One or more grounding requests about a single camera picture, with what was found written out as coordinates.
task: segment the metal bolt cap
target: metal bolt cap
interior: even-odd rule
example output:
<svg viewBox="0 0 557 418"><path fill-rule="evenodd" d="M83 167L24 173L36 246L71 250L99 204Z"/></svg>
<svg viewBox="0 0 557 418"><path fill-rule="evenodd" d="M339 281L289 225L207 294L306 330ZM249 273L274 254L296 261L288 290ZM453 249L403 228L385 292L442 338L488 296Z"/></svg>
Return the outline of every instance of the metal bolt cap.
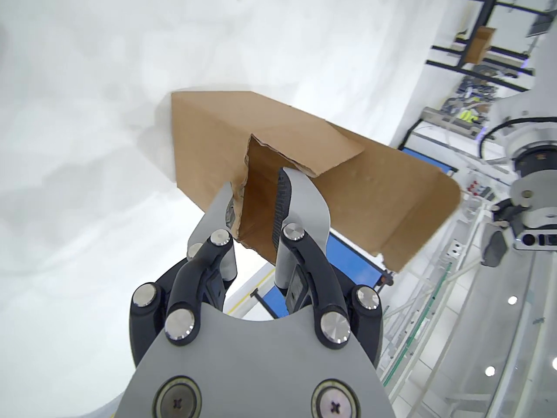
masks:
<svg viewBox="0 0 557 418"><path fill-rule="evenodd" d="M193 259L193 257L195 257L196 253L199 251L199 249L201 249L201 246L203 245L203 243L195 243L193 245L191 245L188 249L188 260Z"/></svg>
<svg viewBox="0 0 557 418"><path fill-rule="evenodd" d="M153 411L155 418L198 418L201 391L191 378L172 378L159 390Z"/></svg>
<svg viewBox="0 0 557 418"><path fill-rule="evenodd" d="M356 298L358 298L358 303L366 309L376 309L379 307L379 296L377 292L366 285L358 289Z"/></svg>
<svg viewBox="0 0 557 418"><path fill-rule="evenodd" d="M327 388L322 392L318 410L322 418L352 418L350 399L338 388Z"/></svg>
<svg viewBox="0 0 557 418"><path fill-rule="evenodd" d="M297 223L289 223L282 229L284 235L291 241L299 241L305 235L304 229Z"/></svg>
<svg viewBox="0 0 557 418"><path fill-rule="evenodd" d="M142 284L133 294L131 301L139 308L149 306L157 296L157 288L153 284Z"/></svg>
<svg viewBox="0 0 557 418"><path fill-rule="evenodd" d="M211 243L216 246L224 246L230 242L230 233L225 229L218 229L211 233Z"/></svg>
<svg viewBox="0 0 557 418"><path fill-rule="evenodd" d="M178 308L168 315L164 323L167 338L178 341L187 337L195 326L195 316L189 309Z"/></svg>
<svg viewBox="0 0 557 418"><path fill-rule="evenodd" d="M342 344L350 338L350 324L348 319L336 311L321 316L321 330L327 340Z"/></svg>

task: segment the box flap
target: box flap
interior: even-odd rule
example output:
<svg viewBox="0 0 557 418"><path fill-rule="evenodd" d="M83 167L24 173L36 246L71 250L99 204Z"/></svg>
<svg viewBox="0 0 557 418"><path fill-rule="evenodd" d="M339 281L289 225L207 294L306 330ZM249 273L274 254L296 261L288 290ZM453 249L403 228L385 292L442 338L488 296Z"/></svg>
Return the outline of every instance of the box flap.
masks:
<svg viewBox="0 0 557 418"><path fill-rule="evenodd" d="M334 126L365 149L314 180L331 225L401 271L460 203L460 187L437 167Z"/></svg>
<svg viewBox="0 0 557 418"><path fill-rule="evenodd" d="M171 95L176 182L203 211L226 181L236 201L247 177L249 133L211 113L212 99L205 92Z"/></svg>
<svg viewBox="0 0 557 418"><path fill-rule="evenodd" d="M185 91L175 96L245 137L255 136L311 177L364 150L327 121L255 92Z"/></svg>

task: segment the cardboard box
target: cardboard box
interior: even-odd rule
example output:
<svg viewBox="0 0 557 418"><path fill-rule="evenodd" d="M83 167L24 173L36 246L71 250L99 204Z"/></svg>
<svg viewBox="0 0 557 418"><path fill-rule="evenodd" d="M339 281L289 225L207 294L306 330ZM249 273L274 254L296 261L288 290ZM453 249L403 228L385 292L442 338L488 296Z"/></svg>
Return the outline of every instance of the cardboard box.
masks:
<svg viewBox="0 0 557 418"><path fill-rule="evenodd" d="M300 169L329 205L332 228L400 271L460 202L438 168L254 92L172 94L179 189L205 210L232 182L232 233L275 262L280 167Z"/></svg>
<svg viewBox="0 0 557 418"><path fill-rule="evenodd" d="M464 62L466 64L479 64L486 56L490 46L491 38L495 33L495 28L479 27L474 39L471 41Z"/></svg>

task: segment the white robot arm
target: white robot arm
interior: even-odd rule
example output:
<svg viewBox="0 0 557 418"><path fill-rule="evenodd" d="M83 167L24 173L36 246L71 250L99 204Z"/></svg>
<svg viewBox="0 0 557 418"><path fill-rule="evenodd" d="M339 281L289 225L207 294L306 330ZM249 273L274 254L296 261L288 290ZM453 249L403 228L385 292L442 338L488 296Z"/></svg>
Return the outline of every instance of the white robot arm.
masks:
<svg viewBox="0 0 557 418"><path fill-rule="evenodd" d="M557 29L547 34L539 52L537 80L531 91L499 100L490 110L507 158L519 176L510 197L494 205L493 223L482 239L483 264L535 259L557 251Z"/></svg>

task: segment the blue panel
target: blue panel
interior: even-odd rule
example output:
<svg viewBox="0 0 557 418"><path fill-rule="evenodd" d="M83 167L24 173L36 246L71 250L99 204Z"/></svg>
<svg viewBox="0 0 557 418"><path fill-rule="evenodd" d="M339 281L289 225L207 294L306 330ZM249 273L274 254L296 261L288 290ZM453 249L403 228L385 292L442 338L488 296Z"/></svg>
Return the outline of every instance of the blue panel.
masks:
<svg viewBox="0 0 557 418"><path fill-rule="evenodd" d="M266 301L266 303L273 309L278 317L284 318L284 316L288 315L284 297L280 293L280 290L277 289L277 287L273 287L271 290L269 290L263 297L263 300Z"/></svg>
<svg viewBox="0 0 557 418"><path fill-rule="evenodd" d="M381 271L333 235L329 235L327 241L327 258L357 285L365 284L373 288L382 275Z"/></svg>
<svg viewBox="0 0 557 418"><path fill-rule="evenodd" d="M430 163L431 165L437 166L444 173L448 173L449 171L454 171L454 168L452 168L451 166L445 165L445 164L437 161L436 159L432 159L430 157L422 155L421 153L415 152L414 150L410 150L408 148L403 148L402 152L406 153L408 155L412 155L412 156L414 156L414 158L421 159L422 161L425 161L426 163Z"/></svg>
<svg viewBox="0 0 557 418"><path fill-rule="evenodd" d="M329 235L327 242L327 258L330 263L342 271L346 276L350 277L356 284L365 284L375 287L377 281L382 276L382 272L374 268L370 263L355 253L350 247L343 242ZM273 311L279 317L288 315L284 297L277 287L273 287L263 297Z"/></svg>

